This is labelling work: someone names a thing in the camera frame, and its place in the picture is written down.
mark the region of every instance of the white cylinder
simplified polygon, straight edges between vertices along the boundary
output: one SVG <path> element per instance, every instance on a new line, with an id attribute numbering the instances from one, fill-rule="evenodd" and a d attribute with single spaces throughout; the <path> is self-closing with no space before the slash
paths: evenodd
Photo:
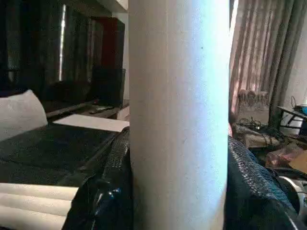
<path id="1" fill-rule="evenodd" d="M 131 0 L 129 15 L 136 229 L 222 229 L 228 1 Z"/>

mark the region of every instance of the white pillow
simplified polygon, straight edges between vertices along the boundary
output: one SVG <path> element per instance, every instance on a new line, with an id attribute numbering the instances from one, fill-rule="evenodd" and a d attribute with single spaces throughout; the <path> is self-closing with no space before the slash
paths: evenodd
<path id="1" fill-rule="evenodd" d="M 31 90 L 0 98 L 0 141 L 45 125 L 45 110 Z"/>

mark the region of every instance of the black cloth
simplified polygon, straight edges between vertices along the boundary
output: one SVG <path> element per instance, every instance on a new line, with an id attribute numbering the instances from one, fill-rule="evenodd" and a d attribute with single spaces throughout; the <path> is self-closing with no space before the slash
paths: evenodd
<path id="1" fill-rule="evenodd" d="M 225 229 L 306 229 L 274 176 L 232 138 L 227 180 Z"/>

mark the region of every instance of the shelf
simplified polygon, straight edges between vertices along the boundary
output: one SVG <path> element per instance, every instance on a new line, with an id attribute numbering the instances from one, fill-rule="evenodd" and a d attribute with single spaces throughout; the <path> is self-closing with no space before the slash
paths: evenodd
<path id="1" fill-rule="evenodd" d="M 128 11 L 128 0 L 97 0 L 111 12 L 125 13 Z"/>
<path id="2" fill-rule="evenodd" d="M 112 16 L 114 12 L 125 13 L 128 0 L 60 0 L 88 17 Z"/>

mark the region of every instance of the white cardboard tube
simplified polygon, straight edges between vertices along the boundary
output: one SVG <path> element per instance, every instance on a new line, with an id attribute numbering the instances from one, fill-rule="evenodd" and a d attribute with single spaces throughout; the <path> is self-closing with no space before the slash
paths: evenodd
<path id="1" fill-rule="evenodd" d="M 67 216 L 71 201 L 0 193 L 0 206 Z"/>
<path id="2" fill-rule="evenodd" d="M 130 1 L 136 229 L 223 227 L 228 33 L 227 0 Z"/>
<path id="3" fill-rule="evenodd" d="M 0 206 L 2 227 L 16 230 L 60 230 L 66 217 Z"/>
<path id="4" fill-rule="evenodd" d="M 0 183 L 0 193 L 69 201 L 75 197 L 77 190 L 77 187 Z"/>

